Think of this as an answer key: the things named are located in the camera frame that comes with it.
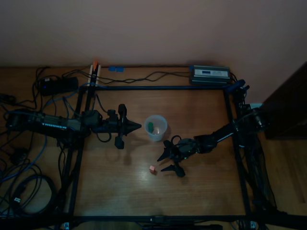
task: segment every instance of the orange object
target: orange object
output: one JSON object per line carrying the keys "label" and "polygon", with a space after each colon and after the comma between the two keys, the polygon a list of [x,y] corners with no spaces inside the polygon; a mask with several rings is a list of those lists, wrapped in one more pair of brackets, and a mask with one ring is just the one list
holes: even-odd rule
{"label": "orange object", "polygon": [[154,173],[154,172],[155,172],[155,167],[154,167],[153,165],[151,165],[151,166],[149,167],[149,171],[150,171],[151,173]]}
{"label": "orange object", "polygon": [[98,64],[98,61],[94,61],[94,62],[93,62],[93,70],[95,70],[95,69],[96,69],[97,64]]}

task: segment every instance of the power supply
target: power supply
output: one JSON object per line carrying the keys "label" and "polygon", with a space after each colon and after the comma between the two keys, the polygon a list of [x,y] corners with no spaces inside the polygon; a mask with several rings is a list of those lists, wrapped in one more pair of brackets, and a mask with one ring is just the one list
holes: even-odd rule
{"label": "power supply", "polygon": [[190,77],[192,85],[213,85],[223,86],[231,82],[228,67],[215,66],[194,66],[193,74]]}

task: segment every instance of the dark cabinet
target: dark cabinet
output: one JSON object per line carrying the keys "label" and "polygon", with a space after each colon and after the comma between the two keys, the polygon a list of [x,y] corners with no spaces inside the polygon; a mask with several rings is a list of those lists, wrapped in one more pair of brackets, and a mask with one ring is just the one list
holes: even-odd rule
{"label": "dark cabinet", "polygon": [[263,106],[272,115],[268,139],[307,138],[307,62]]}

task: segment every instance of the white wall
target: white wall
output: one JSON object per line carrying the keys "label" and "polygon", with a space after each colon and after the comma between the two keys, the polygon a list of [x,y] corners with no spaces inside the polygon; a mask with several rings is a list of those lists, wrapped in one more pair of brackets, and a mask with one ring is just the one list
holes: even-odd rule
{"label": "white wall", "polygon": [[213,63],[264,101],[307,54],[307,0],[10,0],[0,66]]}

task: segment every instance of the green object in cup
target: green object in cup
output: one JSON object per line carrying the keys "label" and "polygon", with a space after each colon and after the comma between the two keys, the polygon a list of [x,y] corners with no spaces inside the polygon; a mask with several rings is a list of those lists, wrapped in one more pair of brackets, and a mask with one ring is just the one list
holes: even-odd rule
{"label": "green object in cup", "polygon": [[153,127],[154,125],[153,125],[153,123],[152,122],[149,122],[148,123],[148,132],[150,132],[150,133],[153,133],[153,129],[154,129],[154,127]]}

